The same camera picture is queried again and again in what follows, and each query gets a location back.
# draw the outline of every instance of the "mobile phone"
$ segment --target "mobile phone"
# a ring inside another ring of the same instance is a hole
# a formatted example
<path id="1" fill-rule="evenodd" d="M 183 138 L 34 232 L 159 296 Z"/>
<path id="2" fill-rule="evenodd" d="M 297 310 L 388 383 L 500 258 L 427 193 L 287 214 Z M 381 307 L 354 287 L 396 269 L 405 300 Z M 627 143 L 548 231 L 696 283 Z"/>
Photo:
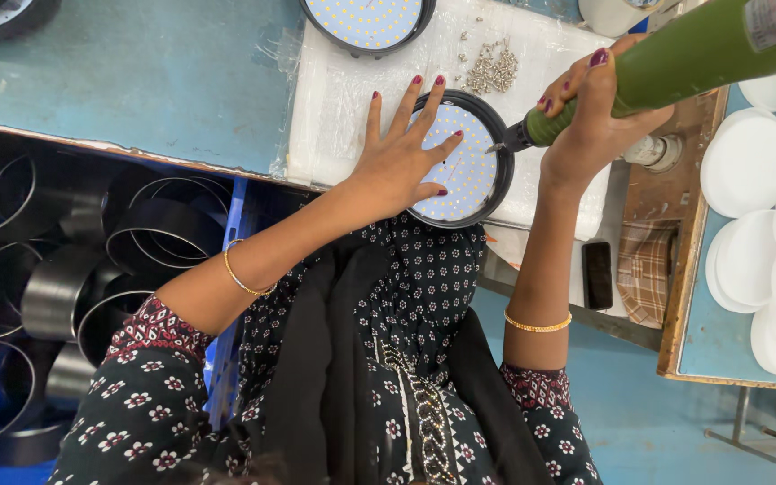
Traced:
<path id="1" fill-rule="evenodd" d="M 583 246 L 583 292 L 589 310 L 612 308 L 612 261 L 608 242 Z"/>

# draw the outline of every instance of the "fingernail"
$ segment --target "fingernail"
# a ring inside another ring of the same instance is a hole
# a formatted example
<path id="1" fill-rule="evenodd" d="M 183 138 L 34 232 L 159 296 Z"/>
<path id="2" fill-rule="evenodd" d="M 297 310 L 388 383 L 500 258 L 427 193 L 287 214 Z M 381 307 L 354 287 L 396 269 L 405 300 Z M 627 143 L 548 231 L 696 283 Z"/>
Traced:
<path id="1" fill-rule="evenodd" d="M 609 61 L 609 52 L 605 48 L 600 48 L 591 55 L 589 67 L 600 66 L 601 64 L 606 64 L 607 61 Z"/>

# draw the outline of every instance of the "gold bangle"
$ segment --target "gold bangle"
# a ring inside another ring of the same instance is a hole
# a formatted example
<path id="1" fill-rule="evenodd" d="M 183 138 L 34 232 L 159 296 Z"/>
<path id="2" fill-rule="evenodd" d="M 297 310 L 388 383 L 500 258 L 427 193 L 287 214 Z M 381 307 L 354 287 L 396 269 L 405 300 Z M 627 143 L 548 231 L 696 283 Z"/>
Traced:
<path id="1" fill-rule="evenodd" d="M 242 241 L 244 241 L 244 239 L 232 239 L 232 241 L 230 241 L 229 244 L 227 244 L 227 248 L 223 249 L 223 262 L 225 262 L 227 265 L 227 271 L 229 271 L 229 275 L 232 276 L 233 281 L 238 283 L 238 286 L 242 287 L 242 289 L 246 292 L 253 293 L 256 296 L 267 296 L 272 294 L 274 289 L 278 287 L 277 282 L 275 282 L 274 285 L 272 285 L 271 289 L 269 289 L 267 292 L 254 292 L 252 289 L 245 287 L 244 283 L 242 281 L 239 281 L 238 278 L 235 277 L 235 273 L 232 272 L 232 268 L 229 265 L 229 248 L 232 247 L 233 244 L 240 243 Z"/>
<path id="2" fill-rule="evenodd" d="M 567 325 L 569 325 L 571 323 L 571 318 L 573 318 L 571 313 L 568 312 L 567 313 L 567 318 L 565 318 L 565 321 L 560 323 L 560 324 L 558 324 L 558 325 L 553 325 L 551 327 L 533 327 L 533 326 L 530 326 L 530 325 L 523 325 L 523 324 L 518 324 L 517 322 L 515 322 L 511 317 L 508 316 L 508 308 L 507 307 L 505 307 L 503 313 L 504 313 L 505 321 L 507 321 L 509 324 L 514 325 L 515 327 L 517 327 L 520 330 L 533 331 L 533 332 L 559 331 L 559 330 L 565 328 Z"/>

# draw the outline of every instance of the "electric screwdriver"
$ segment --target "electric screwdriver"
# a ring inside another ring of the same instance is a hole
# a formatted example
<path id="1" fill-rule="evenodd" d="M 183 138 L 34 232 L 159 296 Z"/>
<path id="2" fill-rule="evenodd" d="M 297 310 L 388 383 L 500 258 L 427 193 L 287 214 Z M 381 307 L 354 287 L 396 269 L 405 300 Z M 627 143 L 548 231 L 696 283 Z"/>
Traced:
<path id="1" fill-rule="evenodd" d="M 612 116 L 672 105 L 717 87 L 776 72 L 776 0 L 714 0 L 688 12 L 617 58 Z M 559 116 L 533 108 L 488 153 L 548 147 L 576 112 Z"/>

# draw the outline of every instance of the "blue table surface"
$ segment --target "blue table surface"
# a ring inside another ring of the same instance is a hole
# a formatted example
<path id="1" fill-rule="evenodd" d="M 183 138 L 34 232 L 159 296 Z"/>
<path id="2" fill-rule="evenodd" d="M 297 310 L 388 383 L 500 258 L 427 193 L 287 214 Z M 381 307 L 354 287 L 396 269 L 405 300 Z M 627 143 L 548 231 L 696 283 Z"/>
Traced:
<path id="1" fill-rule="evenodd" d="M 749 107 L 750 104 L 738 86 L 731 86 L 727 116 Z M 750 349 L 750 323 L 753 315 L 724 310 L 711 297 L 705 280 L 705 259 L 711 241 L 721 227 L 731 220 L 709 209 L 679 373 L 776 383 L 776 375 L 760 368 Z"/>
<path id="2" fill-rule="evenodd" d="M 582 20 L 577 0 L 503 1 Z M 65 0 L 0 43 L 0 125 L 270 174 L 304 22 L 298 0 Z"/>

